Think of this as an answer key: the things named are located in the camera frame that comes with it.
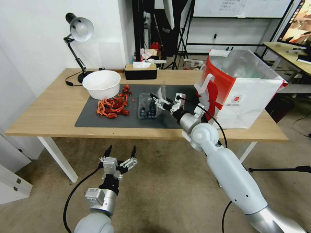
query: red and white paper bag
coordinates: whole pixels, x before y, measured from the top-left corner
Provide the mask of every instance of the red and white paper bag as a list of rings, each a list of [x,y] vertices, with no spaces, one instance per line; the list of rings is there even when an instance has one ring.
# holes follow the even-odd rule
[[[275,93],[288,83],[253,53],[262,78],[233,78],[217,68],[221,66],[219,58],[224,57],[224,61],[228,54],[229,51],[211,50],[201,83],[194,86],[199,101],[208,107],[222,128],[250,128]]]

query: desk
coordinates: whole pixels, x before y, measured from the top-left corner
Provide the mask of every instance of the desk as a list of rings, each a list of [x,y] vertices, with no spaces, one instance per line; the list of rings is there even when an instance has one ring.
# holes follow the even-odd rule
[[[75,127],[75,122],[89,98],[87,90],[83,87],[70,87],[65,84],[65,78],[76,72],[79,72],[79,69],[65,69],[5,132],[9,136],[38,137],[72,182],[76,182],[78,176],[51,137],[184,140],[181,129],[105,128],[103,130]],[[160,85],[164,81],[168,85],[193,85],[201,78],[200,71],[184,70],[158,70],[155,80],[126,80],[124,73],[120,75],[120,83],[130,85]],[[252,142],[241,157],[241,161],[257,141],[288,140],[266,111],[263,111],[250,129],[226,129],[225,134],[228,141]]]
[[[264,42],[263,43],[269,50],[271,50],[278,57],[272,65],[272,69],[275,70],[279,65],[281,60],[285,60],[296,70],[302,71],[307,75],[311,76],[311,65],[297,61],[298,54],[287,53],[288,50],[293,48],[298,48],[296,45],[281,43],[281,42]],[[297,72],[294,72],[293,75],[289,78],[291,80]],[[308,84],[290,84],[286,88],[282,89],[279,93],[311,93],[311,85]]]

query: white table leg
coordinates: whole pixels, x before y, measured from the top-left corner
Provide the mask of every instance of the white table leg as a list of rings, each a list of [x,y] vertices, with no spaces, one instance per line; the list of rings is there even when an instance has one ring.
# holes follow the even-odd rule
[[[250,145],[247,147],[246,151],[242,154],[240,158],[240,162],[243,163],[243,161],[246,159],[248,154],[252,151],[252,149],[255,147],[257,142],[251,142]]]
[[[61,150],[57,147],[53,139],[51,137],[38,137],[38,139],[51,154],[51,156],[55,159],[61,169],[66,173],[71,182],[76,183],[78,175],[72,169],[67,159],[64,157]]]
[[[275,62],[273,63],[273,65],[271,66],[271,69],[276,70],[276,68],[278,67],[279,63],[281,61],[281,57],[277,57]]]

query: white bowl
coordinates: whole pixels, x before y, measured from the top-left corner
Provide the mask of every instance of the white bowl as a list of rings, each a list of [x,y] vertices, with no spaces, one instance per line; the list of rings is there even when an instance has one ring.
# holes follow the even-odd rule
[[[98,100],[109,99],[119,93],[121,76],[114,71],[96,71],[83,79],[82,85]]]

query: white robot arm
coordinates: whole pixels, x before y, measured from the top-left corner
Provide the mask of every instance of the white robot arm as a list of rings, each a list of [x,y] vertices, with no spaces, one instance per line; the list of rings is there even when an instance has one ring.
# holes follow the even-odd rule
[[[171,112],[182,126],[183,136],[192,147],[204,151],[207,164],[230,200],[246,215],[250,224],[261,233],[305,233],[306,231],[291,219],[274,212],[262,196],[258,185],[245,170],[236,155],[228,148],[218,145],[219,134],[211,124],[201,123],[204,106],[198,104],[194,113],[183,110],[185,95],[176,94],[175,103],[158,99],[152,95],[155,104]]]
[[[218,144],[219,134],[211,124],[201,123],[205,107],[201,104],[194,110],[194,115],[183,110],[185,95],[176,94],[175,102],[158,99],[151,94],[155,104],[170,111],[181,125],[182,135],[198,150],[205,152],[207,164],[223,187],[230,200],[246,215],[250,224],[260,233],[306,233],[295,221],[274,212],[262,196],[254,179],[245,170],[236,155],[228,148]],[[89,188],[85,198],[90,203],[90,213],[77,224],[74,233],[113,233],[111,217],[115,209],[119,180],[122,174],[136,164],[136,151],[125,162],[109,158],[111,147],[101,158],[105,170],[105,181],[98,188]]]
[[[112,146],[110,146],[100,158],[104,168],[104,182],[98,188],[89,188],[85,194],[90,204],[91,213],[82,218],[74,233],[113,233],[111,218],[114,214],[116,197],[119,193],[119,181],[123,174],[131,170],[136,164],[136,147],[132,150],[131,157],[126,161],[118,161],[109,157]]]

